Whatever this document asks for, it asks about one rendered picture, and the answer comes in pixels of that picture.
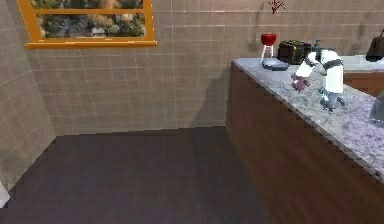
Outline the white pipe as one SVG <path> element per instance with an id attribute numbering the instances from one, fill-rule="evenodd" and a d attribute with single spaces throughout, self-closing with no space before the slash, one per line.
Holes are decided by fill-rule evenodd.
<path id="1" fill-rule="evenodd" d="M 341 57 L 333 49 L 310 52 L 294 74 L 308 80 L 317 64 L 321 64 L 326 72 L 325 89 L 334 93 L 342 93 L 344 90 L 344 64 Z"/>

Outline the dark grey flat dish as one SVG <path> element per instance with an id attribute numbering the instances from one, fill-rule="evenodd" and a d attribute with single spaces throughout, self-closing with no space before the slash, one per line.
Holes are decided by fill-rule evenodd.
<path id="1" fill-rule="evenodd" d="M 262 67 L 271 71 L 286 71 L 289 68 L 289 64 L 275 58 L 270 58 L 262 61 Z"/>

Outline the brown wooden kitchen counter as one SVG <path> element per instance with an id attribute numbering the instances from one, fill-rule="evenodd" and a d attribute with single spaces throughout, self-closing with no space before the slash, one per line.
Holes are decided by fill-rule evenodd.
<path id="1" fill-rule="evenodd" d="M 235 63 L 227 106 L 270 224 L 384 224 L 384 184 Z"/>

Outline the red and white stand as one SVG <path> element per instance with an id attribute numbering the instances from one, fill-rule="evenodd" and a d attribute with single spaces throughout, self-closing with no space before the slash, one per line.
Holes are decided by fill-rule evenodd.
<path id="1" fill-rule="evenodd" d="M 262 54 L 260 59 L 264 60 L 266 56 L 267 50 L 270 50 L 269 57 L 272 58 L 274 56 L 274 44 L 276 42 L 277 35 L 274 33 L 263 33 L 260 37 L 260 40 L 263 45 Z"/>

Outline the purple metal character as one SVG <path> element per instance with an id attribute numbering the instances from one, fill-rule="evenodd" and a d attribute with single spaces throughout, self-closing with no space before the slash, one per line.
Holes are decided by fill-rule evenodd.
<path id="1" fill-rule="evenodd" d="M 303 91 L 307 87 L 311 85 L 310 81 L 307 80 L 305 77 L 297 76 L 296 74 L 291 75 L 292 83 L 291 86 L 296 91 Z"/>

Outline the black toaster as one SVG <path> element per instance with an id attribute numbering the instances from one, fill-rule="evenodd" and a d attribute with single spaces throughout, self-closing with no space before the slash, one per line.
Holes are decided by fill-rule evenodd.
<path id="1" fill-rule="evenodd" d="M 310 43 L 299 40 L 283 40 L 279 43 L 277 58 L 290 65 L 300 65 L 310 52 Z"/>

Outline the dark bare twig plant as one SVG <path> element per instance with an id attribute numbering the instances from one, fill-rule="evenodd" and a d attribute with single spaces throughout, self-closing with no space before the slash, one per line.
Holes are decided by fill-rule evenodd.
<path id="1" fill-rule="evenodd" d="M 279 9 L 285 8 L 283 0 L 269 0 L 268 5 L 270 6 L 273 14 L 276 14 Z"/>

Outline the orange framed window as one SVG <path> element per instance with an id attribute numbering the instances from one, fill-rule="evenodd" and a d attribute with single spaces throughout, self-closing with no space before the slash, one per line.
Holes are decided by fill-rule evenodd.
<path id="1" fill-rule="evenodd" d="M 151 47 L 151 0 L 17 0 L 29 49 Z"/>

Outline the grey metal character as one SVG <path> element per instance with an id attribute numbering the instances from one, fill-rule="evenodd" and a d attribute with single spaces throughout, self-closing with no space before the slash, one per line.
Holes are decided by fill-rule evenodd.
<path id="1" fill-rule="evenodd" d="M 320 104 L 322 105 L 323 110 L 333 112 L 336 109 L 336 104 L 340 104 L 341 106 L 347 105 L 345 100 L 342 98 L 342 93 L 330 92 L 324 87 L 319 88 L 318 92 L 321 95 Z"/>

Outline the white sink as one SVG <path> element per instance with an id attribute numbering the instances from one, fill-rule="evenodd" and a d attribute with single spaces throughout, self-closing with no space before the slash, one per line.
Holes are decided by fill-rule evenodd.
<path id="1" fill-rule="evenodd" d="M 367 61 L 364 55 L 342 56 L 345 72 L 384 72 L 384 59 Z"/>

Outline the grey glass object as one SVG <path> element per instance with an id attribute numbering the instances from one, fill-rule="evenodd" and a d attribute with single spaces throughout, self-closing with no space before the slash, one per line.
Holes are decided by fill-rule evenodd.
<path id="1" fill-rule="evenodd" d="M 372 105 L 369 122 L 380 128 L 384 128 L 384 90 L 376 97 Z"/>

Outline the black kettle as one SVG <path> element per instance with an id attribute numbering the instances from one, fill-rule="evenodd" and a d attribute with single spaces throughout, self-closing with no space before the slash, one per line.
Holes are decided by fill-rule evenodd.
<path id="1" fill-rule="evenodd" d="M 384 58 L 384 29 L 379 36 L 373 38 L 365 58 L 369 62 L 378 62 Z"/>

